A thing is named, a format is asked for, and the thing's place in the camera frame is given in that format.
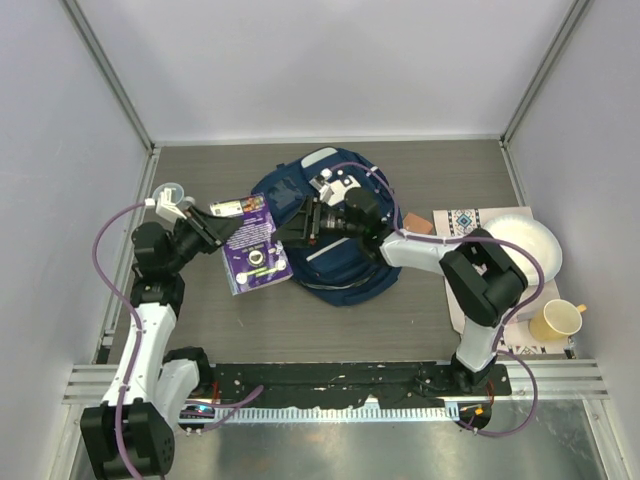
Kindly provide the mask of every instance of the paper plate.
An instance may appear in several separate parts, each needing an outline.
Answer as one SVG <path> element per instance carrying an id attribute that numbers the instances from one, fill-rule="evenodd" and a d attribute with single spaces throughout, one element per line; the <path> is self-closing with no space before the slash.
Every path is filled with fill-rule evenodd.
<path id="1" fill-rule="evenodd" d="M 529 252 L 540 263 L 545 283 L 553 280 L 562 266 L 562 249 L 555 235 L 547 227 L 531 217 L 503 215 L 482 226 L 494 238 L 515 243 Z M 538 285 L 538 274 L 531 262 L 518 252 L 504 249 L 527 276 L 529 285 Z"/>

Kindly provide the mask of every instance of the patterned napkin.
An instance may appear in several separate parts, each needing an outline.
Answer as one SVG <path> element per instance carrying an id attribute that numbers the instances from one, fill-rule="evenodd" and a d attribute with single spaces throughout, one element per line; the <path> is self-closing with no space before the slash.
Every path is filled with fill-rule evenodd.
<path id="1" fill-rule="evenodd" d="M 477 227 L 481 227 L 489 220 L 501 215 L 524 215 L 533 218 L 531 208 L 471 208 L 465 210 L 436 210 L 433 212 L 433 219 L 436 233 L 442 236 L 461 236 L 471 233 Z M 465 317 L 456 301 L 449 283 L 445 280 L 445 290 L 447 292 L 447 302 L 449 304 L 449 314 L 453 329 L 462 334 Z M 522 299 L 528 298 L 535 291 L 535 287 L 529 287 L 523 294 Z M 547 282 L 542 291 L 542 295 L 531 305 L 527 305 L 520 311 L 516 318 L 505 327 L 504 337 L 500 341 L 502 347 L 508 348 L 517 354 L 539 355 L 545 353 L 564 353 L 569 347 L 569 340 L 559 340 L 553 342 L 540 343 L 529 333 L 529 320 L 544 305 L 554 298 L 560 298 L 555 280 Z"/>

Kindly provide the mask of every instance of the purple book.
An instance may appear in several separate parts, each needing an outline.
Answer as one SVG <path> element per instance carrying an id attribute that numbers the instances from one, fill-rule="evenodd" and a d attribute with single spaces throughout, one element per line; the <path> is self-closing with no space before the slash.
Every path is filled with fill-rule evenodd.
<path id="1" fill-rule="evenodd" d="M 211 213 L 242 216 L 244 220 L 222 251 L 231 293 L 238 295 L 291 278 L 293 272 L 282 244 L 271 243 L 276 226 L 262 194 L 214 203 Z"/>

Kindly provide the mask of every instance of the yellow mug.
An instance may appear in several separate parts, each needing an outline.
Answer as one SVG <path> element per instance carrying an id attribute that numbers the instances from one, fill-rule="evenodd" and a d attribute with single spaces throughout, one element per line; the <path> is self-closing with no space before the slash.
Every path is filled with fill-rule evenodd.
<path id="1" fill-rule="evenodd" d="M 586 309 L 584 305 L 576 307 L 566 300 L 551 300 L 533 317 L 529 331 L 540 342 L 561 340 L 580 330 L 582 312 Z"/>

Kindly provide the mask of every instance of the gray floor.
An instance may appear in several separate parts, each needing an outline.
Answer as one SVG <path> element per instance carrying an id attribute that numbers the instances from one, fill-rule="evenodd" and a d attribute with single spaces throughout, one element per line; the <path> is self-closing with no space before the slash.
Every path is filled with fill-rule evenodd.
<path id="1" fill-rule="evenodd" d="M 178 182 L 200 205 L 242 197 L 276 164 L 321 145 L 180 147 L 162 150 L 155 184 Z M 343 146 L 377 164 L 404 212 L 432 218 L 452 208 L 517 204 L 497 141 L 371 142 Z M 404 269 L 379 297 L 335 308 L 293 282 L 232 297 L 219 252 L 183 271 L 185 302 L 169 348 L 196 345 L 212 362 L 315 362 L 449 358 L 451 329 L 443 280 Z M 122 352 L 120 321 L 111 361 Z"/>
<path id="2" fill-rule="evenodd" d="M 520 424 L 528 402 L 500 402 L 489 426 Z M 72 480 L 93 474 L 84 448 Z M 176 434 L 167 480 L 599 480 L 607 476 L 581 401 L 541 402 L 536 420 L 504 439 L 453 422 L 229 425 Z"/>

